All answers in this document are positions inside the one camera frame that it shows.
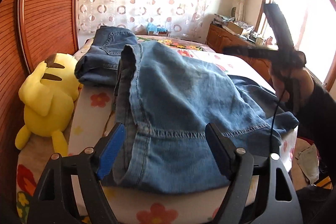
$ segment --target yellow plush toy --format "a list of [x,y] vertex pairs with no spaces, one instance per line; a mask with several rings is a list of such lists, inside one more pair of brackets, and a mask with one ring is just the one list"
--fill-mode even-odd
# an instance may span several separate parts
[[79,82],[74,72],[77,60],[68,54],[52,54],[38,64],[19,90],[25,104],[25,125],[15,139],[21,150],[31,133],[51,137],[55,152],[68,155],[63,131],[70,122],[74,101],[78,98]]

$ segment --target human hand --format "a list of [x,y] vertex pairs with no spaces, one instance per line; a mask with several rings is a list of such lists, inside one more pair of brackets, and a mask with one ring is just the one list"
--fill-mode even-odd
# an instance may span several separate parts
[[[285,84],[275,75],[272,67],[269,68],[269,74],[272,77],[273,87],[276,92],[275,94],[278,98],[280,98],[285,89]],[[303,107],[307,103],[308,99],[310,98],[311,94],[314,91],[314,82],[309,72],[305,68],[301,68],[301,69],[292,69],[291,71],[290,70],[281,71],[281,75],[283,75],[284,77],[297,79],[299,81],[300,107]],[[289,93],[285,91],[281,101],[287,102],[288,100],[289,100]]]

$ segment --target blue denim jeans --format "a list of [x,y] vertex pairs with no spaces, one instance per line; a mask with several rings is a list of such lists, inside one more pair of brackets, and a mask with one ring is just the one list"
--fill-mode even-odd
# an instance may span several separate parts
[[101,26],[90,49],[76,65],[76,78],[85,85],[114,87],[120,54],[127,44],[137,44],[137,38],[130,30]]
[[[158,193],[181,194],[228,185],[205,140],[214,122],[223,135],[254,155],[268,156],[276,96],[250,79],[158,43],[125,46],[115,92],[116,121],[127,140],[113,166],[114,181]],[[298,125],[281,108],[273,150]]]

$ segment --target mattress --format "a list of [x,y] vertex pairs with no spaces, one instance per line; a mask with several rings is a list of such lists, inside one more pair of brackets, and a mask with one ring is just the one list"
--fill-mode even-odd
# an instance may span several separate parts
[[[139,42],[157,40],[179,54],[215,63],[227,74],[248,77],[264,88],[274,92],[272,87],[246,62],[234,56],[215,53],[208,46],[187,42],[170,37],[138,37]],[[74,54],[79,60],[93,39]],[[104,130],[109,131],[114,125],[114,117],[110,117],[113,90],[84,86],[76,102],[73,119],[64,135],[69,140],[69,155],[80,153],[88,146],[94,146]],[[287,170],[292,166],[292,154],[297,131],[293,130],[283,136],[281,158]],[[31,197],[41,173],[53,153],[51,138],[43,138],[32,134],[26,147],[20,152],[17,166],[17,211],[22,223],[26,223]],[[253,177],[247,204],[254,201],[258,178]],[[82,221],[89,223],[89,218],[80,192],[78,178],[73,176],[73,188],[77,207]],[[103,187],[105,196],[120,223],[138,224],[162,220],[158,223],[197,224],[213,219],[225,196],[227,187],[208,190],[202,193],[185,195],[161,195],[146,193],[135,189],[121,187]]]

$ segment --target stuffed animal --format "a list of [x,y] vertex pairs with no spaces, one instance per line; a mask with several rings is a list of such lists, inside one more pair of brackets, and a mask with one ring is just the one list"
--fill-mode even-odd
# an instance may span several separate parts
[[25,125],[15,139],[21,150],[31,133],[51,137],[55,152],[68,155],[63,131],[70,122],[74,101],[78,98],[79,82],[74,72],[77,60],[68,54],[52,54],[37,65],[19,90],[25,104]]

